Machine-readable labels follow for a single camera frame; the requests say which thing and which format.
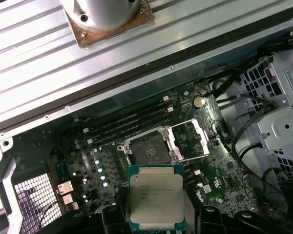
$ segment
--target screw hole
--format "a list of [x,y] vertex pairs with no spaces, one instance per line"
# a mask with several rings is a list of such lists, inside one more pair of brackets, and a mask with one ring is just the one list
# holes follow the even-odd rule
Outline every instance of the screw hole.
[[87,16],[87,15],[82,15],[82,16],[80,17],[80,20],[81,20],[82,22],[86,22],[86,21],[88,20],[88,16]]

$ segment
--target metal frame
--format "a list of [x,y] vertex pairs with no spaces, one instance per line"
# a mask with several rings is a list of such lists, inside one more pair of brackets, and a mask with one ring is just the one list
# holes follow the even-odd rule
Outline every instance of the metal frame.
[[1,3],[0,130],[293,18],[293,0],[154,0],[151,7],[154,24],[81,50],[58,1]]

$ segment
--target capacitor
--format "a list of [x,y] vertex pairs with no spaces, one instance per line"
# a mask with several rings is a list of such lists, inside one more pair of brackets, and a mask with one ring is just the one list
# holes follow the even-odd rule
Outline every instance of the capacitor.
[[77,170],[77,171],[73,172],[73,176],[77,176],[77,175],[79,175],[80,173],[81,173],[81,171]]
[[104,181],[102,185],[103,185],[103,187],[107,187],[109,185],[109,182],[108,181]]

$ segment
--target ventilation grille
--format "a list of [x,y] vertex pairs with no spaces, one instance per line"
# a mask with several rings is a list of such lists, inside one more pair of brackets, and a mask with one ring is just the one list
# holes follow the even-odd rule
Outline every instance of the ventilation grille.
[[33,234],[39,230],[40,223],[42,228],[62,215],[58,203],[54,204],[57,198],[48,174],[19,183],[14,189],[23,216],[21,234]]
[[[264,68],[262,63],[249,69],[242,76],[245,88],[249,95],[263,99],[271,99],[282,94],[276,77],[272,74],[271,69]],[[254,108],[259,111],[261,103],[252,100]]]
[[283,171],[293,175],[293,161],[287,158],[277,157],[280,167]]

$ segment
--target chip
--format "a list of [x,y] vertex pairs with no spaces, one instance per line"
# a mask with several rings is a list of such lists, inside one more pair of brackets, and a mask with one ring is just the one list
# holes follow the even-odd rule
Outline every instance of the chip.
[[234,167],[233,162],[227,162],[227,168],[232,169]]
[[156,134],[148,139],[141,139],[131,145],[132,164],[152,165],[170,164],[170,156],[161,134]]
[[130,222],[133,230],[184,230],[183,167],[129,168]]
[[243,200],[243,195],[238,195],[238,196],[235,196],[235,200],[237,201],[237,202],[240,202],[240,201],[242,201]]

